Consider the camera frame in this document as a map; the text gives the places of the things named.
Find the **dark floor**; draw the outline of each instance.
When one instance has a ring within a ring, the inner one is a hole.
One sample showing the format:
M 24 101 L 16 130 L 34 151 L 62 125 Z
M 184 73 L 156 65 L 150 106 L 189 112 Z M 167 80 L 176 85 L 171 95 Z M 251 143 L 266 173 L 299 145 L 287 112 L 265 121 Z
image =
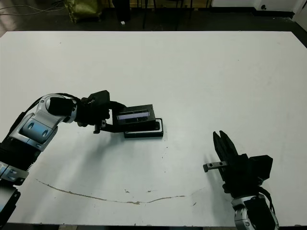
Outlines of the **dark floor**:
M 40 9 L 50 7 L 53 0 L 19 0 L 18 4 L 29 4 Z M 0 8 L 14 5 L 13 0 L 0 0 Z M 1 13 L 33 13 L 26 7 L 0 10 Z M 145 31 L 173 31 L 176 27 L 178 9 L 147 11 Z M 144 10 L 133 8 L 131 20 L 125 26 L 117 21 L 114 9 L 106 8 L 101 21 L 73 24 L 66 9 L 42 12 L 30 16 L 0 16 L 0 36 L 6 31 L 143 31 Z M 181 11 L 180 31 L 291 31 L 307 47 L 307 32 L 290 18 L 254 16 L 251 12 L 212 12 L 210 9 L 193 11 L 189 19 L 189 8 Z

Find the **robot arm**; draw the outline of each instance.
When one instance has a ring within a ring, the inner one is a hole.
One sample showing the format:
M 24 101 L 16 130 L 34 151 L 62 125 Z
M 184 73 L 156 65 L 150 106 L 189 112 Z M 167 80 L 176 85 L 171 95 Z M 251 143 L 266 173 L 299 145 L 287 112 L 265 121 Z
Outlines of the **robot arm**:
M 35 106 L 35 113 L 27 114 Z M 106 123 L 110 109 L 113 125 Z M 96 134 L 101 130 L 140 133 L 160 128 L 157 127 L 152 105 L 126 107 L 110 101 L 108 91 L 93 93 L 82 99 L 66 93 L 48 94 L 37 99 L 19 115 L 0 143 L 0 229 L 13 213 L 20 197 L 14 185 L 22 185 L 31 165 L 56 135 L 58 124 L 73 121 L 81 127 L 95 126 Z
M 235 210 L 235 224 L 238 230 L 278 230 L 272 199 L 264 188 L 260 187 L 270 177 L 273 159 L 267 155 L 250 157 L 238 155 L 230 138 L 220 131 L 213 133 L 215 151 L 220 162 L 203 165 L 205 172 L 218 169 L 223 189 L 234 198 L 231 202 Z

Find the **table leg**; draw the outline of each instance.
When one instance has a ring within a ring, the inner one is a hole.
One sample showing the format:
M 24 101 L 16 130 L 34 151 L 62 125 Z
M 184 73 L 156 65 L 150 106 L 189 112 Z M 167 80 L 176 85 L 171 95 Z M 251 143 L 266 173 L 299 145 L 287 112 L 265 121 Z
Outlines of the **table leg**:
M 191 19 L 191 15 L 192 15 L 192 11 L 193 11 L 193 0 L 191 0 L 191 3 L 190 3 L 190 16 L 189 16 L 189 19 Z
M 146 14 L 147 14 L 147 5 L 148 5 L 148 0 L 145 0 L 145 14 L 144 14 L 144 18 L 143 18 L 143 29 L 145 29 Z

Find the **black cable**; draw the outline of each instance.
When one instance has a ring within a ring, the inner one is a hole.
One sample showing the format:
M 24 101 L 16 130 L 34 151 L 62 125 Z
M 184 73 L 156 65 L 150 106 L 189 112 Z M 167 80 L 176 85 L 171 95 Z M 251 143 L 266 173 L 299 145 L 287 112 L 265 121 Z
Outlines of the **black cable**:
M 52 6 L 48 9 L 45 9 L 45 10 L 41 10 L 41 9 L 38 9 L 38 8 L 35 8 L 33 6 L 29 6 L 29 5 L 14 5 L 14 6 L 8 6 L 8 7 L 4 7 L 4 8 L 1 8 L 0 10 L 3 10 L 3 9 L 7 9 L 7 8 L 13 8 L 13 7 L 29 7 L 31 9 L 34 9 L 34 10 L 37 10 L 39 12 L 36 12 L 36 13 L 26 13 L 26 14 L 14 14 L 14 13 L 1 13 L 1 15 L 14 15 L 14 16 L 27 16 L 27 15 L 34 15 L 34 14 L 38 14 L 38 13 L 42 13 L 42 12 L 52 12 L 52 11 L 60 11 L 60 10 L 63 10 L 65 9 L 65 7 L 63 8 L 58 8 L 58 5 L 61 4 L 61 1 L 59 3 L 57 3 L 56 6 Z
M 270 193 L 262 187 L 258 187 L 258 189 L 259 189 L 260 193 L 264 194 L 267 197 L 267 199 L 269 200 L 269 203 L 270 203 L 270 210 L 272 210 L 272 212 L 275 214 L 275 209 L 274 209 L 274 206 L 273 206 L 273 202 L 272 202 L 272 198 L 271 198 Z

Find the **chair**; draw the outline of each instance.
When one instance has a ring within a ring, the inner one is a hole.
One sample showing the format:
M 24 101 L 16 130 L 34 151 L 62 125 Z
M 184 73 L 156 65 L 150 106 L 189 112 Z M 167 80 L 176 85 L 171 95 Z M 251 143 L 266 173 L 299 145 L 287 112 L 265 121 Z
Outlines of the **chair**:
M 156 11 L 156 3 L 155 3 L 155 0 L 153 0 L 153 1 L 154 1 L 154 2 L 153 2 L 153 4 L 154 4 L 154 10 Z M 169 1 L 175 1 L 175 2 L 176 2 L 176 8 L 178 8 L 178 2 L 181 1 L 180 9 L 181 9 L 181 11 L 182 11 L 182 6 L 183 6 L 184 0 L 169 0 Z M 191 3 L 190 3 L 190 14 L 189 14 L 189 18 L 191 18 L 192 5 L 193 5 L 193 0 L 191 0 Z M 144 18 L 143 18 L 143 29 L 145 29 L 146 14 L 147 14 L 147 6 L 148 6 L 148 0 L 145 0 L 145 14 L 144 14 Z M 178 14 L 175 30 L 177 30 L 177 28 L 178 28 L 179 18 L 180 18 L 180 15 Z

